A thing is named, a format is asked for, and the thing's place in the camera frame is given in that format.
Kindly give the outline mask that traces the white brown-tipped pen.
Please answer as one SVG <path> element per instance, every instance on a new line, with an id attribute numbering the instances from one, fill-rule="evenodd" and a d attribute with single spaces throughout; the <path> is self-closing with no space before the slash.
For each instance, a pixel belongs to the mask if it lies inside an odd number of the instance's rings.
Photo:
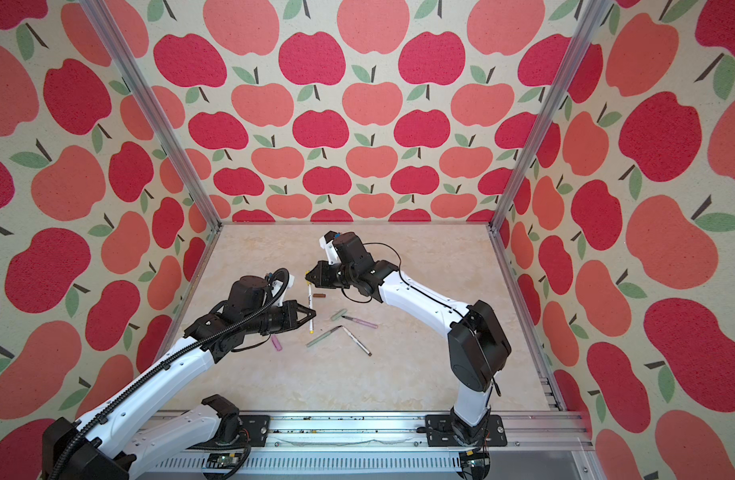
<path id="1" fill-rule="evenodd" d="M 347 336 L 369 357 L 373 356 L 373 352 L 365 346 L 364 342 L 361 342 L 355 334 L 353 334 L 346 326 L 341 327 L 347 334 Z"/>

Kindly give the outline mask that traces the white yellow-tipped pen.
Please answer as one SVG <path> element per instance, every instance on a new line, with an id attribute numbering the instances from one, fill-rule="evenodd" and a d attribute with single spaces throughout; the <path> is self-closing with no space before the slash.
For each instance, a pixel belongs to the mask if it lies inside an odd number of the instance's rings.
<path id="1" fill-rule="evenodd" d="M 308 286 L 309 310 L 314 311 L 314 288 L 313 288 L 313 285 L 311 283 L 309 283 L 309 282 L 307 283 L 307 286 Z M 314 335 L 314 331 L 315 331 L 315 325 L 314 325 L 314 318 L 315 318 L 315 316 L 316 316 L 316 314 L 314 313 L 314 314 L 310 315 L 310 318 L 309 318 L 309 332 L 312 335 Z"/>

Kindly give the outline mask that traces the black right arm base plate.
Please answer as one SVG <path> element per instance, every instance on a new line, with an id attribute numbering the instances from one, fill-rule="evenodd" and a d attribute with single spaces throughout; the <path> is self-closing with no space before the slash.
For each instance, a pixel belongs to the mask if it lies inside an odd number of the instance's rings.
<path id="1" fill-rule="evenodd" d="M 479 424 L 471 426 L 455 413 L 427 415 L 417 433 L 425 434 L 429 447 L 505 447 L 509 444 L 503 419 L 485 414 Z"/>

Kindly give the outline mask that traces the pink pen cap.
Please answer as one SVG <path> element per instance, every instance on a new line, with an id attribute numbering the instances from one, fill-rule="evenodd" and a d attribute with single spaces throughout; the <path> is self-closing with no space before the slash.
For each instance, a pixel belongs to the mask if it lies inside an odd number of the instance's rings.
<path id="1" fill-rule="evenodd" d="M 277 350 L 277 352 L 281 352 L 283 350 L 283 346 L 282 346 L 279 338 L 277 338 L 277 336 L 272 335 L 271 336 L 271 342 L 273 343 L 273 346 L 274 346 L 275 350 Z"/>

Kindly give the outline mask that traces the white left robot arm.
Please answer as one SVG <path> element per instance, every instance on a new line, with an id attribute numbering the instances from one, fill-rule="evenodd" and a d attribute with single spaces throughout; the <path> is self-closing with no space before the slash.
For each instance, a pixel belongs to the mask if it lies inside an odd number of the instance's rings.
<path id="1" fill-rule="evenodd" d="M 44 479 L 136 479 L 185 449 L 211 451 L 236 474 L 254 447 L 266 440 L 266 424 L 247 424 L 239 408 L 220 394 L 153 429 L 145 424 L 193 380 L 231 354 L 248 350 L 249 335 L 269 338 L 295 331 L 315 310 L 287 300 L 294 278 L 285 268 L 236 281 L 228 299 L 194 321 L 163 358 L 109 400 L 75 421 L 60 418 L 42 441 Z"/>

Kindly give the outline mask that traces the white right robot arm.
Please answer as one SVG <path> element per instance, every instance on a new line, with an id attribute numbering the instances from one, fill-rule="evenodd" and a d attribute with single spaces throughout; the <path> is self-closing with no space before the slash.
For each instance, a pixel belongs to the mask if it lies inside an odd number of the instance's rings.
<path id="1" fill-rule="evenodd" d="M 306 279 L 321 289 L 355 288 L 365 297 L 403 310 L 445 337 L 449 366 L 459 381 L 449 420 L 451 431 L 463 446 L 485 440 L 495 376 L 513 352 L 491 305 L 483 300 L 467 304 L 449 299 L 409 279 L 399 266 L 385 260 L 371 265 L 321 260 Z"/>

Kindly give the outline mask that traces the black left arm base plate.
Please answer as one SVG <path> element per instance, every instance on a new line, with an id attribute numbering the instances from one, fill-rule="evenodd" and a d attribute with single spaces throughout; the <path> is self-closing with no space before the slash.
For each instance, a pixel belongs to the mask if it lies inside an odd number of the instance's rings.
<path id="1" fill-rule="evenodd" d="M 269 415 L 230 415 L 222 423 L 218 443 L 227 447 L 265 447 L 270 422 Z"/>

